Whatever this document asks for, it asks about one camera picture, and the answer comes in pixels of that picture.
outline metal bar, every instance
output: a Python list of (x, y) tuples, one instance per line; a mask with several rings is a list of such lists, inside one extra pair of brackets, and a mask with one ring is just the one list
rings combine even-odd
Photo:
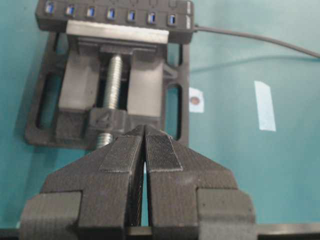
[[(320, 223), (307, 224), (257, 224), (259, 240), (320, 240)], [(152, 227), (135, 226), (128, 227), (126, 233), (128, 239), (152, 239)], [(18, 240), (19, 229), (0, 229), (0, 240)]]

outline teal surface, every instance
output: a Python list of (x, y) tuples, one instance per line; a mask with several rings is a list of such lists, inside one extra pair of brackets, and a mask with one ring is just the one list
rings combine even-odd
[[(194, 2), (199, 25), (262, 34), (320, 52), (318, 0)], [(0, 1), (0, 228), (16, 226), (48, 173), (85, 154), (24, 141), (48, 36), (37, 28), (36, 3)], [(205, 98), (205, 113), (190, 114), (190, 147), (234, 172), (254, 201), (259, 223), (320, 222), (320, 61), (269, 43), (209, 33), (194, 35), (190, 60), (190, 85)], [(271, 88), (277, 132), (259, 130), (255, 81)]]

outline white label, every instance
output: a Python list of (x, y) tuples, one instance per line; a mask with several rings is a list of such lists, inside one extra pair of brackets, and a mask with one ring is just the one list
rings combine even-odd
[(205, 112), (204, 93), (192, 87), (189, 88), (189, 111), (201, 114)]
[(186, 13), (191, 14), (191, 2), (189, 1), (186, 3)]
[(186, 17), (186, 28), (190, 29), (191, 28), (191, 19), (189, 16), (185, 16)]
[(259, 128), (261, 131), (276, 132), (274, 105), (271, 88), (261, 81), (254, 81), (255, 97), (258, 111)]

